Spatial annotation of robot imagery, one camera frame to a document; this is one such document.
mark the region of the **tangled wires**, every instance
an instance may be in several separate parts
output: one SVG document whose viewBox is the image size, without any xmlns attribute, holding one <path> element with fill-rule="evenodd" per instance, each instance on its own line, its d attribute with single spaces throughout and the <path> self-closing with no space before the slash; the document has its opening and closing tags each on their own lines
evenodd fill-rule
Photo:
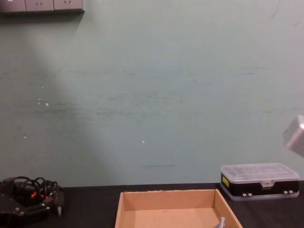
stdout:
<svg viewBox="0 0 304 228">
<path fill-rule="evenodd" d="M 28 202 L 29 199 L 36 198 L 39 200 L 44 200 L 49 197 L 52 192 L 57 191 L 59 186 L 56 181 L 48 181 L 43 177 L 38 177 L 36 179 L 30 179 L 28 177 L 15 177 L 14 178 L 15 192 L 17 195 L 22 197 L 19 201 L 23 203 Z"/>
</svg>

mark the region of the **box latch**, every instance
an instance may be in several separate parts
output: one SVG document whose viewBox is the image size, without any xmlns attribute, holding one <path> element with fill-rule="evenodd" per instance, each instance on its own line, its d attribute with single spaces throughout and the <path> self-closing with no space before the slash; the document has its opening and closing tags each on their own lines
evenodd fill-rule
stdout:
<svg viewBox="0 0 304 228">
<path fill-rule="evenodd" d="M 225 228 L 225 217 L 220 217 L 220 223 L 214 228 Z"/>
<path fill-rule="evenodd" d="M 271 180 L 262 180 L 263 189 L 270 189 L 274 183 Z"/>
</svg>

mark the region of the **electronic device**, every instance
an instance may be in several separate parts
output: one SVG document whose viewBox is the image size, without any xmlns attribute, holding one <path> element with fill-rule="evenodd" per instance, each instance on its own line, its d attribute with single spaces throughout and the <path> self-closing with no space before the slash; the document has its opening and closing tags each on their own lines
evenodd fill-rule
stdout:
<svg viewBox="0 0 304 228">
<path fill-rule="evenodd" d="M 0 226 L 23 227 L 52 212 L 61 216 L 63 206 L 63 190 L 56 181 L 20 176 L 0 182 Z"/>
</svg>

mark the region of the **scratch on wall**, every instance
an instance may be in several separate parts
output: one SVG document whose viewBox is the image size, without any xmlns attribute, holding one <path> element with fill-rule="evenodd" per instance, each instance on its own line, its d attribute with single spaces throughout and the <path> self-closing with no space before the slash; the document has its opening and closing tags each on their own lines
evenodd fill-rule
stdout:
<svg viewBox="0 0 304 228">
<path fill-rule="evenodd" d="M 280 8 L 280 4 L 281 4 L 281 0 L 278 0 L 277 3 L 276 3 L 276 7 L 275 7 L 275 11 L 274 13 L 271 15 L 271 18 L 275 18 L 275 16 L 277 15 L 278 11 L 279 11 L 279 8 Z"/>
<path fill-rule="evenodd" d="M 168 168 L 168 167 L 175 167 L 175 165 L 144 165 L 141 168 Z"/>
</svg>

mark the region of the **plastic storage box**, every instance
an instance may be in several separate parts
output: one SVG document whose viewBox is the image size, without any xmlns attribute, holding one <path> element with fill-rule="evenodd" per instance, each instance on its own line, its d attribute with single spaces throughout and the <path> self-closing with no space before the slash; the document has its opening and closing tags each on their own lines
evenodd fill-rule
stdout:
<svg viewBox="0 0 304 228">
<path fill-rule="evenodd" d="M 225 165 L 220 184 L 235 201 L 281 199 L 299 195 L 299 178 L 280 163 Z"/>
</svg>

